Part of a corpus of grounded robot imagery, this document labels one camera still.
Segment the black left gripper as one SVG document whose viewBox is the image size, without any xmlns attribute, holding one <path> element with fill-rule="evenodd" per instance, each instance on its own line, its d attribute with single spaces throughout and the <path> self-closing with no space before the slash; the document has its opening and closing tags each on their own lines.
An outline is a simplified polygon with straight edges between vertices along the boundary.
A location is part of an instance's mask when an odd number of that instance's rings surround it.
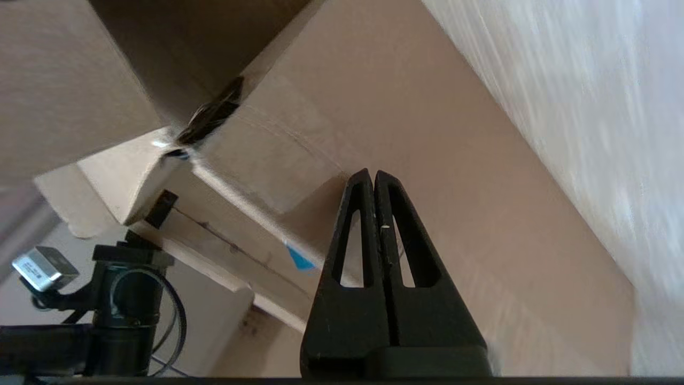
<svg viewBox="0 0 684 385">
<path fill-rule="evenodd" d="M 128 227 L 126 246 L 99 244 L 94 248 L 93 375 L 147 374 L 163 287 L 139 269 L 165 275 L 174 260 L 156 250 L 160 247 L 139 230 L 159 230 L 177 200 L 177 194 L 164 190 L 146 215 Z"/>
</svg>

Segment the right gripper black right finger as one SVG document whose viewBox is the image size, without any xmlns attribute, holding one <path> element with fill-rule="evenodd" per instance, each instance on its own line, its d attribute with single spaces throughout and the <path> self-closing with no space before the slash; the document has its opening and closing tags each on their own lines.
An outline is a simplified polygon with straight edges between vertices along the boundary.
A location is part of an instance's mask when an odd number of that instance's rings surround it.
<svg viewBox="0 0 684 385">
<path fill-rule="evenodd" d="M 488 347 L 398 178 L 376 174 L 390 343 L 377 378 L 487 378 Z"/>
</svg>

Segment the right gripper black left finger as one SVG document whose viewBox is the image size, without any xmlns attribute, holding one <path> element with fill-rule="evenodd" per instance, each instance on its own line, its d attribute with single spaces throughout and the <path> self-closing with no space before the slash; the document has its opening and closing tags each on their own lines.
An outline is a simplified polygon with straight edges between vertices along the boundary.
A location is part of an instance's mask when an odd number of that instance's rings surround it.
<svg viewBox="0 0 684 385">
<path fill-rule="evenodd" d="M 341 282 L 354 212 L 361 217 L 359 288 L 345 287 Z M 375 214 L 373 182 L 369 171 L 362 169 L 347 180 L 340 200 L 301 341 L 300 372 L 304 378 L 362 378 L 367 372 L 367 356 L 390 343 Z"/>
</svg>

